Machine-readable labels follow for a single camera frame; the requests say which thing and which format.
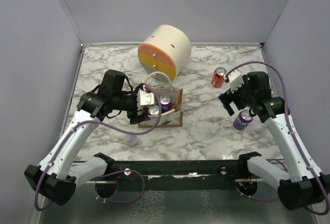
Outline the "purple soda can front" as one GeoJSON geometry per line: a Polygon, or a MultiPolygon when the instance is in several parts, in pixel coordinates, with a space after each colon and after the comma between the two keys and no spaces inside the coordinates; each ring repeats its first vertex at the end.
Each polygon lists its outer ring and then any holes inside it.
{"type": "Polygon", "coordinates": [[[158,118],[158,116],[161,114],[161,109],[158,105],[154,105],[148,108],[147,114],[150,118],[158,118]]]}

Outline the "brown canvas bag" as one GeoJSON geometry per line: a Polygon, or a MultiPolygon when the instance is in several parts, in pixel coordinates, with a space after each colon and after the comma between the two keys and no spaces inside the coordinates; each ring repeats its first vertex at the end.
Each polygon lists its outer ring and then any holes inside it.
{"type": "Polygon", "coordinates": [[[173,86],[172,80],[163,72],[155,71],[149,74],[144,80],[144,84],[152,89],[152,93],[155,95],[155,104],[160,105],[160,96],[163,94],[169,95],[172,101],[171,110],[162,113],[158,118],[150,118],[149,120],[143,121],[138,124],[139,128],[151,128],[154,125],[157,125],[158,128],[165,127],[182,127],[183,125],[183,111],[181,107],[183,99],[183,89],[173,86]],[[150,78],[160,78],[163,83],[159,86],[153,86],[148,83],[150,78]]]}

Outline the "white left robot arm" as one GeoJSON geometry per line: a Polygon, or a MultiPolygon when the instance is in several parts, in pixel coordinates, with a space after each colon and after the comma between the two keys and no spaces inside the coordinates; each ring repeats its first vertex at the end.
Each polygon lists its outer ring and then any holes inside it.
{"type": "Polygon", "coordinates": [[[38,205],[39,196],[44,196],[57,205],[64,205],[71,199],[76,188],[91,179],[108,180],[113,175],[124,172],[116,170],[114,159],[103,153],[94,155],[80,165],[72,164],[83,144],[98,126],[128,133],[103,122],[114,110],[125,111],[131,124],[149,119],[147,113],[141,114],[139,111],[156,103],[156,93],[146,84],[124,91],[123,85],[128,82],[129,79],[123,72],[106,71],[101,84],[80,98],[69,126],[52,150],[38,165],[29,165],[26,168],[24,175],[35,191],[37,211],[44,210],[38,205]]]}

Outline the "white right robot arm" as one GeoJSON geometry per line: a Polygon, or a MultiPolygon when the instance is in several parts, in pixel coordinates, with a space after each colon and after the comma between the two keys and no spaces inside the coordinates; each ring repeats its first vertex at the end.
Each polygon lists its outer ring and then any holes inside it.
{"type": "Polygon", "coordinates": [[[329,175],[322,172],[304,147],[285,100],[272,96],[268,74],[258,71],[242,75],[234,70],[224,78],[230,88],[219,95],[219,100],[228,114],[234,114],[231,103],[238,110],[249,108],[273,136],[287,166],[287,171],[280,170],[253,152],[240,155],[238,174],[242,178],[254,174],[267,182],[288,210],[323,202],[329,194],[329,175]]]}

